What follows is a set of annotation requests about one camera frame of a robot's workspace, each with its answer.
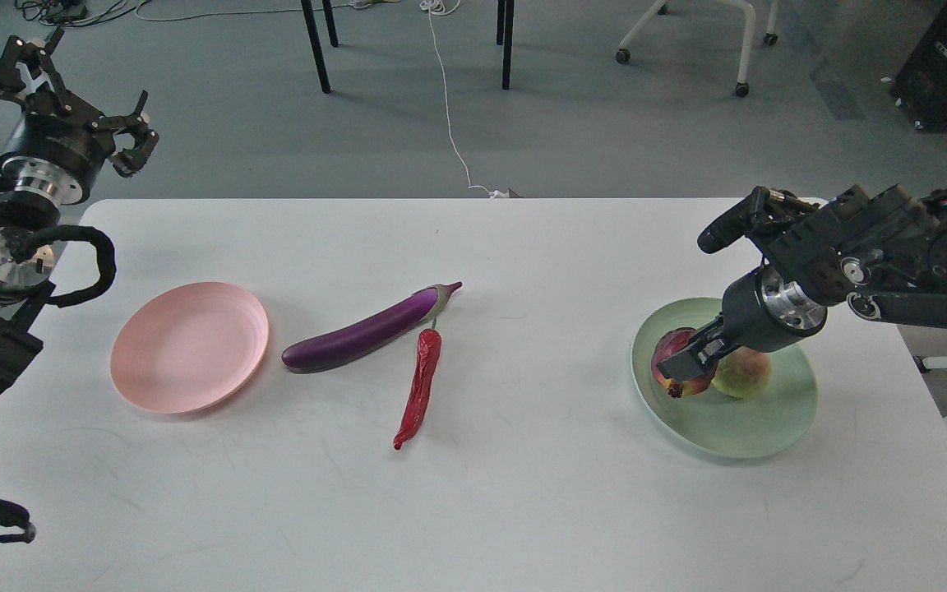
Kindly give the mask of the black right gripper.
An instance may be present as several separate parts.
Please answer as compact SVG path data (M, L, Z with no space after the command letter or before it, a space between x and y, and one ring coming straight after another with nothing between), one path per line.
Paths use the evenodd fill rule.
M759 267L732 282L723 294L721 319L701 327L680 326L658 340L658 367L674 380L716 368L737 346L773 353L823 330L826 307L785 280L774 267Z

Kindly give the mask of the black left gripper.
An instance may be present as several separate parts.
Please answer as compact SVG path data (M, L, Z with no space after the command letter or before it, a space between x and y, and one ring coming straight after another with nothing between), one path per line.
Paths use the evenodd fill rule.
M146 113L148 93L143 90L130 113L95 120L95 134L78 123L78 99L63 82L53 63L53 52L64 36L55 27L44 38L11 35L0 53L0 100L26 111L12 129L0 154L0 175L26 176L26 162L51 164L71 177L64 205L79 205L90 198L95 180L109 159L115 172L132 178L146 166L160 136L150 127ZM128 136L132 145L113 148L102 138Z

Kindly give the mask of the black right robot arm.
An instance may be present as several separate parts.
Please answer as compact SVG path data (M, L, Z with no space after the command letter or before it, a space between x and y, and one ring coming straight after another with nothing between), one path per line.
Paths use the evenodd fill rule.
M854 185L816 205L756 187L696 243L713 254L741 238L760 265L728 286L708 325L655 361L663 378L703 376L742 346L773 353L807 340L843 303L864 320L947 329L947 190L916 198L894 185L871 196Z

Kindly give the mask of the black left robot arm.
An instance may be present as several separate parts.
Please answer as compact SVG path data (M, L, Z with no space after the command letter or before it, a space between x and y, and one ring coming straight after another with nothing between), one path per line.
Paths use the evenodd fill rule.
M115 281L115 246L102 231L62 222L90 198L103 166L129 178L159 140L141 93L109 116L69 90L53 63L61 27L37 40L11 36L0 55L0 100L21 116L0 154L0 395L41 352L30 332L42 308L100 297Z

